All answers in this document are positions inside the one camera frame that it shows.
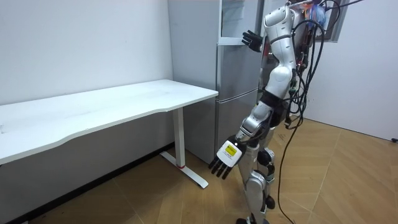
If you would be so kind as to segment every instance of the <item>baseboard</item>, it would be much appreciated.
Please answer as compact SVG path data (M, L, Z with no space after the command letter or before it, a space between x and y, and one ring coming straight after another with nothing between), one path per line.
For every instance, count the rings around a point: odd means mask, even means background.
M105 183L108 180L111 180L112 178L114 178L114 177L116 177L116 176L128 171L129 169L132 169L135 166L138 166L139 164L142 164L145 161L148 161L149 159L152 159L153 157L159 155L161 152L164 152L164 151L166 151L168 149L171 149L173 147L174 147L174 142L172 142L172 143L170 143L170 144L168 144L168 145L166 145L166 146L164 146L164 147L162 147L162 148L160 148L160 149L158 149L158 150L156 150L154 152L151 152L151 153L149 153L148 155L146 155L144 157L141 157L141 158L139 158L139 159L137 159L135 161L132 161L129 164L127 164L125 166L122 166L122 167L120 167L120 168L118 168L118 169L116 169L116 170L114 170L114 171L112 171L112 172L110 172L108 174L105 174L104 176L102 176L102 177L100 177L100 178L98 178L96 180L93 180L93 181L91 181L88 184L85 184L85 185L83 185L83 186L81 186L81 187L79 187L79 188L77 188L75 190L72 190L71 192L69 192L69 193L67 193L65 195L62 195L61 197L56 198L56 199L52 200L51 202L46 203L45 205L42 205L39 208L36 208L36 209L26 213L26 214L23 214L20 217L15 218L15 219L7 222L6 224L21 224L21 223L24 223L26 221L32 220L34 218L37 218L37 217L45 214L46 212L48 212L48 211L60 206L61 204L65 203L65 202L67 202L67 201L69 201L71 199L74 199L75 197L77 197L77 196L79 196L79 195L81 195L81 194L83 194L83 193L85 193L85 192L87 192L87 191L89 191L89 190L91 190L91 189L93 189L93 188Z

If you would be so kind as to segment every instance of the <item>robot leg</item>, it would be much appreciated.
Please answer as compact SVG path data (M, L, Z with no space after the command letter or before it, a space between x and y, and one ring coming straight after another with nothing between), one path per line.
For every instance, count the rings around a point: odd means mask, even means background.
M256 147L248 146L245 155L243 155L238 163L251 218L247 220L238 219L236 221L237 224L263 224L265 220L266 205L264 203L264 189L266 188L266 179L261 172L253 170L258 152L259 145Z
M274 182L274 160L275 154L272 150L268 148L268 145L274 135L274 128L271 128L264 142L261 144L264 146L259 150L259 154L257 155L257 169L263 173L266 177L266 187L264 189L264 195L266 198L266 205L269 209L275 208L275 200L270 196L271 193L271 184Z
M264 146L272 139L274 128L270 129ZM259 148L247 146L246 153L239 161L239 171L244 183L244 193L251 212L246 220L239 219L237 224L263 224L266 208L274 209L274 199L269 195L271 183L274 181L274 153L267 147Z

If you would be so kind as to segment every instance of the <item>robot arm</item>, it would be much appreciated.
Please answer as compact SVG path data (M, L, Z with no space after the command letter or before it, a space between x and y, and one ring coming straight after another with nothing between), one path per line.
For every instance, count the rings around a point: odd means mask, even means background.
M283 111L282 102L295 74L293 23L294 18L288 6L281 7L264 17L267 38L279 64L271 71L261 99L252 109L251 114L244 119L238 133L228 138L209 165L213 174L218 171L218 177L225 171L222 176L225 179L246 152L247 145L257 145L259 138L266 136L271 126L279 124L283 117L280 113L276 116L274 112Z

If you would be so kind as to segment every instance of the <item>yellow label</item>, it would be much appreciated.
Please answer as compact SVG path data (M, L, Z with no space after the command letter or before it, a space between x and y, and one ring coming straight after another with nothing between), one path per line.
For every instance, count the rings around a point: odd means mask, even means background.
M231 156L234 156L236 153L236 149L234 149L234 147L232 146L227 146L225 151L228 152L228 154L230 154Z

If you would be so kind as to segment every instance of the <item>white table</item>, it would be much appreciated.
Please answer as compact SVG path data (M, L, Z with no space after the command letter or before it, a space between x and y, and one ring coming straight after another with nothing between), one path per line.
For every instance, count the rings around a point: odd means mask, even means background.
M0 106L0 164L94 131L173 110L176 159L167 152L162 156L205 188L207 181L185 167L182 107L217 95L217 91L158 80Z

